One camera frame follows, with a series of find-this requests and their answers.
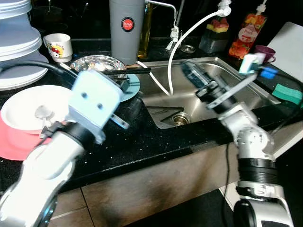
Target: wall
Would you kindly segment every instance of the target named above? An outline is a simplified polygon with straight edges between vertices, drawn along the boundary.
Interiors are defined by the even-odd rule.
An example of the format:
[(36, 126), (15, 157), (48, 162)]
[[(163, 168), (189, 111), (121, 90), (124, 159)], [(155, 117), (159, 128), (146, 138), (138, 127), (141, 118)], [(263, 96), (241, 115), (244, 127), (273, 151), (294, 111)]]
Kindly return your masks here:
[[(174, 4), (177, 8), (181, 0), (161, 0)], [(239, 26), (249, 11), (255, 11), (262, 0), (232, 0), (232, 13), (228, 20), (231, 25), (231, 39), (234, 38)], [(33, 0), (35, 6), (46, 4), (46, 0)], [(89, 3), (88, 10), (80, 17), (85, 3)], [(219, 0), (186, 0), (179, 24), (180, 30), (187, 31), (203, 16), (217, 9)], [(63, 32), (72, 38), (110, 38), (109, 1), (108, 0), (52, 0), (52, 5), (63, 9), (62, 21), (69, 28)], [(291, 21), (303, 26), (303, 1), (302, 0), (268, 0), (268, 20), (261, 31), (256, 44), (267, 45), (276, 35), (286, 21)], [(152, 15), (151, 37), (168, 37), (172, 26), (172, 10), (156, 7)], [(192, 33), (201, 36), (205, 25), (201, 25)]]

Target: cutting board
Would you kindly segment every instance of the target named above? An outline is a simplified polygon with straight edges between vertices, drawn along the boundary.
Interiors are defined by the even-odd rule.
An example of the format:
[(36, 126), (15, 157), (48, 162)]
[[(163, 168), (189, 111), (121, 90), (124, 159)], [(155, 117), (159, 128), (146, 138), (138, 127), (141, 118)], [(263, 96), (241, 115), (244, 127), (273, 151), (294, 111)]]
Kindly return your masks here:
[(272, 64), (303, 82), (303, 27), (286, 22), (268, 47), (276, 51)]

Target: white plate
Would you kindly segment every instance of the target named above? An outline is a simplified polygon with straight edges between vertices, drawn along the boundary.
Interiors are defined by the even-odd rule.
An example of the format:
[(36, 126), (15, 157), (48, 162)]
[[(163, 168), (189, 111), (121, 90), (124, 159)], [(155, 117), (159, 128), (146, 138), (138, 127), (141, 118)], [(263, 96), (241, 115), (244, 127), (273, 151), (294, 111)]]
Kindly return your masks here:
[[(35, 60), (48, 62), (47, 58), (35, 51), (29, 55), (23, 56), (18, 59), (2, 61), (0, 66), (6, 63), (13, 63), (22, 60)], [(24, 87), (40, 79), (47, 69), (35, 66), (20, 66), (9, 69), (0, 76), (0, 90), (10, 90), (18, 87)]]
[(5, 0), (4, 3), (0, 2), (0, 19), (25, 14), (29, 12), (31, 8), (30, 0)]
[(43, 85), (30, 87), (10, 97), (1, 109), (2, 120), (11, 128), (31, 134), (39, 134), (42, 119), (35, 117), (40, 105), (54, 112), (52, 122), (62, 122), (68, 114), (71, 91), (65, 87)]
[(42, 44), (39, 31), (30, 25), (26, 14), (1, 20), (0, 34), (0, 61), (27, 55)]

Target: label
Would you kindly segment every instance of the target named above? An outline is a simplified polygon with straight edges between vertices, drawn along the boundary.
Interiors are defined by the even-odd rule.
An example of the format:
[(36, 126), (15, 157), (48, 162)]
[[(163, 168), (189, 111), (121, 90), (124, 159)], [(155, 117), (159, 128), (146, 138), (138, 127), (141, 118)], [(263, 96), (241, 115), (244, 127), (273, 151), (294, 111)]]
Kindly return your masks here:
[(239, 32), (239, 39), (245, 43), (252, 43), (255, 41), (258, 33), (253, 25), (244, 27)]
[(131, 17), (123, 18), (121, 27), (125, 32), (131, 32), (134, 29), (134, 20)]
[(47, 43), (48, 52), (52, 57), (61, 58), (64, 53), (64, 47), (59, 44)]

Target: white mug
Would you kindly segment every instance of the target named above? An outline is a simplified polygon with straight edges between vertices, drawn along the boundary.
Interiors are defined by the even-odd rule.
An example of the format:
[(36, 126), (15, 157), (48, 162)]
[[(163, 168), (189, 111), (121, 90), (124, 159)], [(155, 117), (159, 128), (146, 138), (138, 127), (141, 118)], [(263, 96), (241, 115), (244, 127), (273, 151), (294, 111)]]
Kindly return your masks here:
[(71, 37), (67, 34), (54, 33), (43, 37), (43, 42), (55, 62), (71, 60)]

